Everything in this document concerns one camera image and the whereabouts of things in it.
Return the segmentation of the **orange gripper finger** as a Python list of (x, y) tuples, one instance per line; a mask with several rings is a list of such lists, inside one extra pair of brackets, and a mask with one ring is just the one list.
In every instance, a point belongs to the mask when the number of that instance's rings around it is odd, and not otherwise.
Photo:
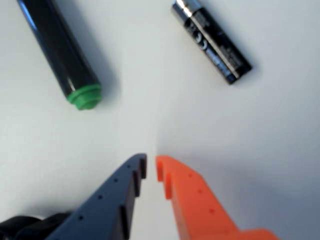
[(264, 228), (240, 230), (214, 195), (205, 179), (193, 168), (167, 156), (156, 157), (158, 181), (171, 201), (181, 240), (276, 240)]

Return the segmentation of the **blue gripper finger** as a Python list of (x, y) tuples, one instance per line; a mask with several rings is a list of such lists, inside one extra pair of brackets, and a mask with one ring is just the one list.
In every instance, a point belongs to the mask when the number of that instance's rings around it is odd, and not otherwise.
[(147, 155), (133, 155), (47, 239), (128, 240), (135, 200), (146, 177)]

